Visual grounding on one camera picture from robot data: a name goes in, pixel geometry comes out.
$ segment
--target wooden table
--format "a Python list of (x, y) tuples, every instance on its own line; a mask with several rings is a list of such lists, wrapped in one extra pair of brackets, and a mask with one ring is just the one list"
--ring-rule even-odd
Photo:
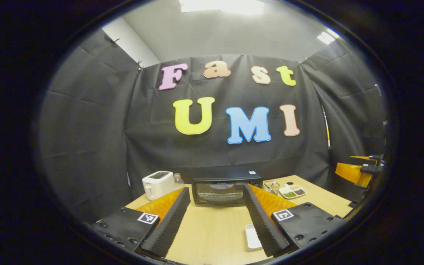
[[(307, 191), (307, 194), (290, 200), (299, 205), (305, 202), (313, 203), (322, 210), (344, 217), (352, 210), (349, 200), (341, 198), (320, 188), (298, 176), (288, 176), (275, 179), (284, 187), (287, 182), (293, 182)], [(267, 259), (264, 250), (247, 251), (244, 227), (252, 224), (246, 206), (208, 207), (197, 206), (192, 198), (187, 207), (178, 233), (166, 256), (167, 259), (191, 264), (203, 265), (242, 265)], [(145, 195), (137, 198), (126, 207), (136, 209), (150, 200)]]

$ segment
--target white toaster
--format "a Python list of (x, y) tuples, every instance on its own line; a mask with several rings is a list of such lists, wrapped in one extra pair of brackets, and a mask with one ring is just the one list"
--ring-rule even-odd
[(170, 171), (157, 171), (142, 179), (146, 197), (155, 200), (174, 190), (174, 177)]

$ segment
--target black curtain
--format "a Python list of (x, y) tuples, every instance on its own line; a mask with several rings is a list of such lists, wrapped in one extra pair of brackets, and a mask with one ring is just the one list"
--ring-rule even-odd
[[(207, 79), (207, 62), (227, 63), (231, 75)], [(162, 67), (187, 63), (188, 69), (173, 89), (158, 90)], [(269, 71), (271, 83), (257, 84), (251, 67)], [(276, 68), (293, 70), (295, 86), (283, 83)], [(203, 134), (185, 135), (175, 128), (173, 102), (191, 99), (190, 122), (201, 120), (198, 98), (214, 97), (212, 125)], [(296, 106), (300, 134), (286, 137), (279, 106)], [(225, 110), (241, 107), (248, 118), (256, 107), (267, 107), (270, 141), (229, 144), (230, 119)], [(144, 193), (141, 178), (158, 170), (179, 172), (185, 182), (203, 169), (215, 166), (247, 166), (264, 179), (297, 174), (325, 187), (328, 144), (320, 100), (303, 68), (294, 61), (252, 55), (213, 55), (178, 59), (143, 69), (137, 77), (126, 122), (128, 174), (134, 194)]]
[(335, 41), (309, 57), (303, 69), (325, 109), (330, 134), (328, 190), (360, 201), (363, 191), (335, 174), (350, 156), (382, 154), (386, 105), (381, 69), (348, 43)]
[(98, 30), (72, 51), (42, 104), (47, 179), (78, 218), (96, 221), (131, 201), (123, 128), (137, 65)]

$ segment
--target white sticker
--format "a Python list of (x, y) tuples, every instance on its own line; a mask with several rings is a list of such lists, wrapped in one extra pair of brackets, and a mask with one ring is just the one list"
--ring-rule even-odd
[(155, 222), (157, 218), (158, 218), (158, 215), (152, 215), (150, 213), (142, 213), (142, 215), (140, 215), (137, 221), (148, 223), (149, 225), (151, 225), (152, 223)]
[(272, 214), (277, 218), (278, 221), (286, 220), (294, 216), (287, 209), (281, 210)]

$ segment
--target plastic bottle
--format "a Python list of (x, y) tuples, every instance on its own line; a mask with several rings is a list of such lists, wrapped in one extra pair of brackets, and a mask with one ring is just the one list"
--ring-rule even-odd
[(181, 179), (181, 174), (174, 174), (174, 190), (178, 190), (180, 188), (184, 188), (184, 181)]

